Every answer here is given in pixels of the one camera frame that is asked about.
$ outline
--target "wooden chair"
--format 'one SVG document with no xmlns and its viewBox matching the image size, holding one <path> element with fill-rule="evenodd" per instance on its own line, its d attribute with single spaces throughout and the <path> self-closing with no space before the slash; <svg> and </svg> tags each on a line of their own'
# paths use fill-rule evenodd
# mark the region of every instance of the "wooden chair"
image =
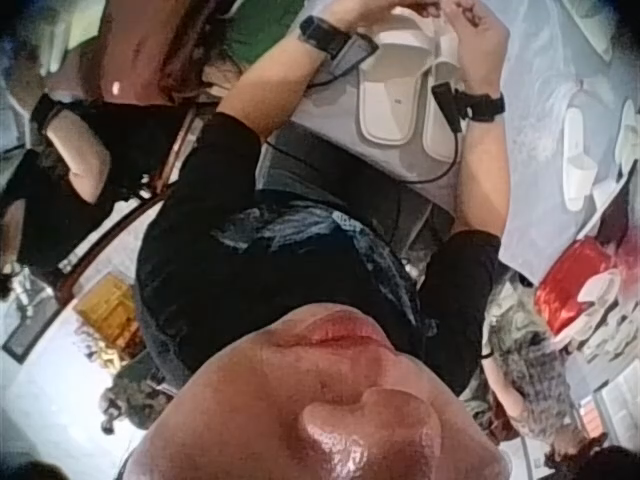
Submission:
<svg viewBox="0 0 640 480">
<path fill-rule="evenodd" d="M 137 192 L 132 193 L 132 198 L 138 200 L 138 205 L 102 234 L 80 259 L 74 263 L 70 271 L 66 273 L 58 272 L 58 278 L 52 287 L 61 309 L 74 299 L 74 287 L 87 269 L 96 261 L 98 256 L 127 230 L 127 228 L 167 198 L 172 188 L 171 175 L 178 161 L 187 153 L 185 149 L 189 143 L 188 140 L 192 128 L 196 122 L 202 122 L 214 111 L 215 105 L 207 104 L 194 106 L 189 110 L 163 167 L 152 175 L 148 182 L 140 185 Z"/>
</svg>

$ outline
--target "white floor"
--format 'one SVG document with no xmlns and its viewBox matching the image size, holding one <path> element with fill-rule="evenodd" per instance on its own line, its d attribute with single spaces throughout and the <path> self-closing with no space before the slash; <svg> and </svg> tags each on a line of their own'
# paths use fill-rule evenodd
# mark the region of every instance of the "white floor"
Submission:
<svg viewBox="0 0 640 480">
<path fill-rule="evenodd" d="M 126 208 L 119 206 L 115 214 L 122 215 Z M 149 212 L 114 242 L 81 279 L 81 286 L 89 286 L 113 270 L 133 278 L 142 234 L 156 213 L 157 210 Z M 17 318 L 13 318 L 10 308 L 0 311 L 0 316 L 3 333 L 8 334 Z M 116 424 L 114 436 L 101 432 L 103 418 L 98 399 L 110 386 L 111 377 L 82 355 L 74 334 L 77 326 L 72 304 L 38 342 L 24 365 L 0 354 L 2 449 L 29 450 L 42 460 L 59 465 L 71 480 L 111 480 L 143 432 L 126 422 Z"/>
</svg>

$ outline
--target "black watch strap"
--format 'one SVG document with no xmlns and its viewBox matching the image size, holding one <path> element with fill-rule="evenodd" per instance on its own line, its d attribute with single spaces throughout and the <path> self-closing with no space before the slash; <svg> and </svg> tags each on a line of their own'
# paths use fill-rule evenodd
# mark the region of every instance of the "black watch strap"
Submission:
<svg viewBox="0 0 640 480">
<path fill-rule="evenodd" d="M 491 123 L 498 115 L 506 111 L 504 95 L 493 98 L 491 95 L 471 95 L 467 92 L 456 90 L 458 113 L 463 120 L 470 119 L 474 122 Z"/>
<path fill-rule="evenodd" d="M 31 122 L 36 125 L 41 134 L 46 135 L 47 127 L 63 108 L 60 103 L 43 93 L 31 112 Z"/>
<path fill-rule="evenodd" d="M 300 39 L 325 52 L 333 60 L 351 39 L 351 35 L 331 25 L 324 18 L 309 15 L 300 24 Z"/>
</svg>

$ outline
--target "black clothing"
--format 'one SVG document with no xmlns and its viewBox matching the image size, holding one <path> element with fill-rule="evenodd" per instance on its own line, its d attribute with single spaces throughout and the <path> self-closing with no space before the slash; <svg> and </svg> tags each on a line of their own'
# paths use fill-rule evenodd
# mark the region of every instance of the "black clothing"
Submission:
<svg viewBox="0 0 640 480">
<path fill-rule="evenodd" d="M 271 251 L 256 241 L 239 252 L 218 240 L 212 232 L 235 214 L 267 203 L 285 207 L 295 197 L 256 194 L 259 155 L 252 130 L 216 114 L 147 230 L 138 257 L 138 320 L 169 379 L 180 386 L 244 335 L 297 307 L 331 302 L 376 319 L 396 349 L 423 360 L 461 393 L 479 362 L 499 239 L 464 232 L 434 255 L 424 287 L 412 293 L 424 317 L 438 325 L 428 337 L 382 294 L 344 235 L 320 237 L 296 251 Z"/>
<path fill-rule="evenodd" d="M 26 201 L 17 261 L 43 271 L 55 269 L 100 227 L 144 174 L 164 164 L 186 115 L 183 108 L 174 107 L 72 104 L 68 109 L 89 125 L 111 156 L 111 169 L 96 203 L 78 195 L 62 158 L 56 159 L 58 168 L 45 168 L 34 150 L 25 153 L 0 196 L 0 217 L 12 203 Z"/>
</svg>

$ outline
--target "white tablecloth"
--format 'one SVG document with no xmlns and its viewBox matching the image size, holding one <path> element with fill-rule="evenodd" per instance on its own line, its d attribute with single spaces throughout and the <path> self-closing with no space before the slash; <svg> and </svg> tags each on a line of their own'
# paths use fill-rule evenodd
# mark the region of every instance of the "white tablecloth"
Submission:
<svg viewBox="0 0 640 480">
<path fill-rule="evenodd" d="M 305 17 L 330 0 L 310 0 Z M 562 125 L 567 107 L 582 109 L 589 156 L 599 164 L 598 180 L 615 176 L 613 151 L 622 105 L 640 102 L 640 62 L 616 44 L 606 63 L 558 0 L 486 0 L 511 30 L 503 76 L 512 178 L 511 211 L 501 259 L 534 282 L 542 280 L 558 256 L 595 211 L 592 202 L 572 213 L 562 193 Z M 587 89 L 581 90 L 586 79 Z M 420 132 L 401 147 L 366 140 L 357 121 L 357 73 L 310 92 L 294 115 L 316 134 L 359 155 L 389 175 L 430 178 L 447 164 L 430 159 Z M 420 100 L 424 112 L 425 92 Z M 456 175 L 416 189 L 452 210 Z"/>
</svg>

